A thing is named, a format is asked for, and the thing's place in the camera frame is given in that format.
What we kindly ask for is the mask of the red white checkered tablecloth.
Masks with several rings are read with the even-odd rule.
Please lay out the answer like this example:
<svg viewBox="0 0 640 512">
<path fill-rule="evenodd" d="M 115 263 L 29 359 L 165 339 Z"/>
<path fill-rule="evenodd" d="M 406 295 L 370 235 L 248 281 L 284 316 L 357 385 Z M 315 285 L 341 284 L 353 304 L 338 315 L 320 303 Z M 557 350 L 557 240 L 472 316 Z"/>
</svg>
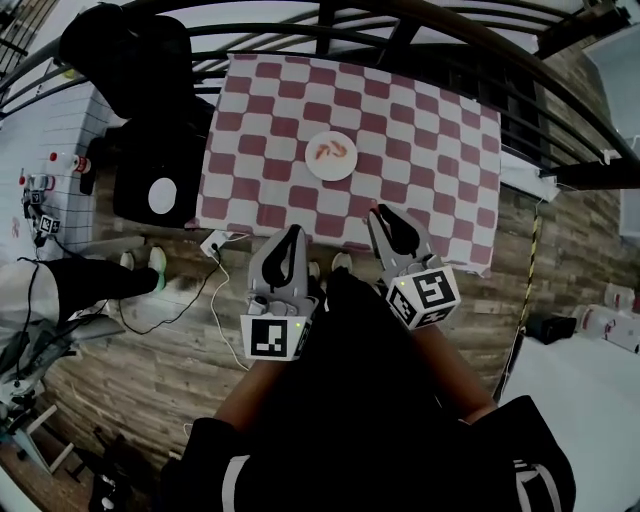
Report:
<svg viewBox="0 0 640 512">
<path fill-rule="evenodd" d="M 329 182 L 305 163 L 325 131 L 356 145 Z M 320 244 L 368 249 L 370 201 L 411 214 L 456 269 L 489 272 L 500 189 L 500 117 L 401 75 L 281 54 L 234 54 L 204 153 L 193 223 L 268 236 L 300 225 Z"/>
</svg>

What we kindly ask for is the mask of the grey chair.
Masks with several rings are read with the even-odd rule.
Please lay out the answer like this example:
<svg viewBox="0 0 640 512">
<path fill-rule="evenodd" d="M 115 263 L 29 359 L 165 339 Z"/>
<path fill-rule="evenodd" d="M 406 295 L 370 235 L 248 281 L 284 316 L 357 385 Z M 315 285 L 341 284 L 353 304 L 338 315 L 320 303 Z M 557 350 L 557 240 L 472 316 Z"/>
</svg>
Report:
<svg viewBox="0 0 640 512">
<path fill-rule="evenodd" d="M 42 393 L 42 381 L 59 359 L 71 357 L 84 342 L 124 332 L 114 319 L 90 314 L 56 327 L 38 321 L 0 342 L 0 421 L 31 408 Z"/>
</svg>

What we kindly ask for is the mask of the white round plate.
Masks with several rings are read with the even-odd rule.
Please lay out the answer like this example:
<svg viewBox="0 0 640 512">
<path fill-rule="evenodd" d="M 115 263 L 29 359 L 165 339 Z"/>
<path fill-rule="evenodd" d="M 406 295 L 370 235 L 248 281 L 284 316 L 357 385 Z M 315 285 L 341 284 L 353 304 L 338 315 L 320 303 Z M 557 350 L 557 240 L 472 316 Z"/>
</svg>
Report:
<svg viewBox="0 0 640 512">
<path fill-rule="evenodd" d="M 148 204 L 152 212 L 164 215 L 170 212 L 176 202 L 177 186 L 169 178 L 156 180 L 148 191 Z"/>
</svg>

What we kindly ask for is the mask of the person's right forearm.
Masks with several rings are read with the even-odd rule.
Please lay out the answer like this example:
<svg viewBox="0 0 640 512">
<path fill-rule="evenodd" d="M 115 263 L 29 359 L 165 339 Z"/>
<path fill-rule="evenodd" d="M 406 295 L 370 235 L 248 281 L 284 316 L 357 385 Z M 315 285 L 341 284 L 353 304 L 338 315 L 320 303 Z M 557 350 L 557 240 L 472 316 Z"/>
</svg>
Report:
<svg viewBox="0 0 640 512">
<path fill-rule="evenodd" d="M 437 395 L 467 424 L 497 409 L 478 374 L 435 325 L 411 332 L 420 357 L 429 368 Z"/>
</svg>

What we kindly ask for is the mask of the plain white table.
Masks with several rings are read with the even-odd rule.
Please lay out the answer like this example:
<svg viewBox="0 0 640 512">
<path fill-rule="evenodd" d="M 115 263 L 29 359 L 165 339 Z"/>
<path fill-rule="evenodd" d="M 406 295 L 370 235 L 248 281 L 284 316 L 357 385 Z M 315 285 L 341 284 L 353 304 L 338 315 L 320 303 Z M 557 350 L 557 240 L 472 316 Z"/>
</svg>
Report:
<svg viewBox="0 0 640 512">
<path fill-rule="evenodd" d="M 501 401 L 522 395 L 571 463 L 575 512 L 626 512 L 640 500 L 640 354 L 579 335 L 525 338 Z"/>
</svg>

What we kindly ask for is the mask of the white tiled table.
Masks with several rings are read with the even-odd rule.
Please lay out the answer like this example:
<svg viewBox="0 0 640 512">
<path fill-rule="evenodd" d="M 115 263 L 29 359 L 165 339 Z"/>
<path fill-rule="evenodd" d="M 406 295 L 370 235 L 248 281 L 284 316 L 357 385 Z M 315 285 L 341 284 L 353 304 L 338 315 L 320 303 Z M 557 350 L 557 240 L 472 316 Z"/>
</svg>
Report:
<svg viewBox="0 0 640 512">
<path fill-rule="evenodd" d="M 0 122 L 0 263 L 20 257 L 57 259 L 62 249 L 84 249 L 93 238 L 96 200 L 80 191 L 80 176 L 49 160 L 52 153 L 86 155 L 102 136 L 113 110 L 91 84 L 49 96 Z M 21 178 L 55 179 L 43 210 L 61 223 L 54 240 L 35 247 L 21 204 Z"/>
</svg>

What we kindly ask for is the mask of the white power strip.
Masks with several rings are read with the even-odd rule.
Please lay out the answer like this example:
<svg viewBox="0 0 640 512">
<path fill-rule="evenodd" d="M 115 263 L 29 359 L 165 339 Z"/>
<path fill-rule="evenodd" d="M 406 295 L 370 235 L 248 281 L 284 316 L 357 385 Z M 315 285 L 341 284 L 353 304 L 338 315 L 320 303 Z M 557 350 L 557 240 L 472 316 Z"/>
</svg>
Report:
<svg viewBox="0 0 640 512">
<path fill-rule="evenodd" d="M 232 236 L 232 232 L 214 230 L 201 243 L 201 251 L 207 257 L 214 258 L 219 254 L 220 249 L 232 238 Z"/>
</svg>

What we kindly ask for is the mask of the white plate with food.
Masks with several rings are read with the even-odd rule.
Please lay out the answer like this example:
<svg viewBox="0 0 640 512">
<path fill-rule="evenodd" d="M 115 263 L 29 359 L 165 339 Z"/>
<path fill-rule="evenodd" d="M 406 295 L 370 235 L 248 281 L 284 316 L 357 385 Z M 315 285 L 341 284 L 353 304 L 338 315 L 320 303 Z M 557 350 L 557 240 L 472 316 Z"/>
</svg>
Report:
<svg viewBox="0 0 640 512">
<path fill-rule="evenodd" d="M 319 144 L 327 144 L 334 140 L 348 148 L 348 154 L 343 158 L 337 158 L 332 154 L 315 159 L 316 148 Z M 325 131 L 315 135 L 306 145 L 305 163 L 309 171 L 318 179 L 329 182 L 337 182 L 350 176 L 356 169 L 358 151 L 354 142 L 346 135 Z"/>
</svg>

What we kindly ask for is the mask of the idle hand-held gripper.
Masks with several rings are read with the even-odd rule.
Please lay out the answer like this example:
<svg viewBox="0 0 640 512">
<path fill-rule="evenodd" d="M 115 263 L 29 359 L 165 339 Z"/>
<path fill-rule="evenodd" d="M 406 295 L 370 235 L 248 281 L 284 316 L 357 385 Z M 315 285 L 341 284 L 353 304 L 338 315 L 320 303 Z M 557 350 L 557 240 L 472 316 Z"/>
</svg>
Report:
<svg viewBox="0 0 640 512">
<path fill-rule="evenodd" d="M 51 191 L 42 189 L 42 176 L 45 174 L 31 174 L 23 177 L 22 207 L 24 217 L 29 224 L 34 246 L 42 248 L 49 238 L 55 237 L 61 226 L 61 221 L 53 213 L 47 213 L 47 196 Z"/>
</svg>

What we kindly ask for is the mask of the white jug red label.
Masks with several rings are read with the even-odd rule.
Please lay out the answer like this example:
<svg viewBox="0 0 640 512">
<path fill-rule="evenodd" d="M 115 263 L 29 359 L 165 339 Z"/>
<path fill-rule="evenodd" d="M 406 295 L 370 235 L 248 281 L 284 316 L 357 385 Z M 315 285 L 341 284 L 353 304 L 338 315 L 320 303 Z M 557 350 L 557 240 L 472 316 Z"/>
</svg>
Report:
<svg viewBox="0 0 640 512">
<path fill-rule="evenodd" d="M 640 314 L 640 299 L 632 288 L 608 283 L 604 293 L 604 305 L 625 314 Z"/>
<path fill-rule="evenodd" d="M 578 315 L 576 330 L 589 339 L 600 339 L 640 355 L 640 315 L 605 306 L 588 305 Z"/>
</svg>

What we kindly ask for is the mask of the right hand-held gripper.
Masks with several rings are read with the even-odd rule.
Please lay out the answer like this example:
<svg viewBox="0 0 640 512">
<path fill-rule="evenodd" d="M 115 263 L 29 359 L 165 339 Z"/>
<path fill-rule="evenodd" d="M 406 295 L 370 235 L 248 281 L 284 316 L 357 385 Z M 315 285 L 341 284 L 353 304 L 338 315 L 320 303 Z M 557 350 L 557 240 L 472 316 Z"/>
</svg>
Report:
<svg viewBox="0 0 640 512">
<path fill-rule="evenodd" d="M 406 211 L 381 204 L 369 211 L 368 230 L 388 289 L 385 300 L 401 323 L 417 330 L 446 319 L 460 304 L 460 293 L 452 267 L 430 254 L 424 225 Z"/>
</svg>

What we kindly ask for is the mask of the person's left forearm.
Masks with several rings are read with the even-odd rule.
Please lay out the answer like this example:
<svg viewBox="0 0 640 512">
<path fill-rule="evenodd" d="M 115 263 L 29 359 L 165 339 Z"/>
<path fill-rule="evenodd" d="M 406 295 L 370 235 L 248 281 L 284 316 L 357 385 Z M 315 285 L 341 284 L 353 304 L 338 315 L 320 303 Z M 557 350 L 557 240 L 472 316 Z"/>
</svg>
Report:
<svg viewBox="0 0 640 512">
<path fill-rule="evenodd" d="M 288 361 L 256 360 L 214 414 L 238 432 L 248 432 Z"/>
</svg>

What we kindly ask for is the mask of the grey translucent panel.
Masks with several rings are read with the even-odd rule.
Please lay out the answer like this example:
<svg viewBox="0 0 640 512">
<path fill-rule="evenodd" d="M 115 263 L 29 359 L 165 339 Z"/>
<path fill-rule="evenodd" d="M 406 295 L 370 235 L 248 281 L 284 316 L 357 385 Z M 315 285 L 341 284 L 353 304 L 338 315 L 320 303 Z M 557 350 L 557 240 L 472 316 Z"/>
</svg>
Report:
<svg viewBox="0 0 640 512">
<path fill-rule="evenodd" d="M 614 127 L 640 155 L 640 23 L 587 46 L 584 52 L 600 74 Z"/>
</svg>

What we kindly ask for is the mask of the person's black clothing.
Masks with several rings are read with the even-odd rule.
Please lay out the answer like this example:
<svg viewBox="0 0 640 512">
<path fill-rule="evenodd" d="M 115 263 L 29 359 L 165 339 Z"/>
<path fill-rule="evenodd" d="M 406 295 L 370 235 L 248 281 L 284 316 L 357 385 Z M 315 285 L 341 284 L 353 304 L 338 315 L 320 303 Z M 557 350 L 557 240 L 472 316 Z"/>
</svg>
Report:
<svg viewBox="0 0 640 512">
<path fill-rule="evenodd" d="M 574 512 L 571 464 L 529 396 L 473 424 L 411 332 L 345 269 L 248 432 L 197 419 L 154 512 Z"/>
</svg>

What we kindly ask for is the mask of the black metal beam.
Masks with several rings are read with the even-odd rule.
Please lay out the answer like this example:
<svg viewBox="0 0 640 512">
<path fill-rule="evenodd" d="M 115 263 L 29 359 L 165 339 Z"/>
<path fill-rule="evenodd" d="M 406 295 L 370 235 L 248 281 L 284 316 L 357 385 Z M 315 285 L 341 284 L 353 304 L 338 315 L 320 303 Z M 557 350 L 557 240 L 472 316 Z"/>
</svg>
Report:
<svg viewBox="0 0 640 512">
<path fill-rule="evenodd" d="M 544 177 L 574 190 L 640 189 L 640 159 L 613 158 L 609 164 L 578 163 L 556 167 L 542 166 Z"/>
</svg>

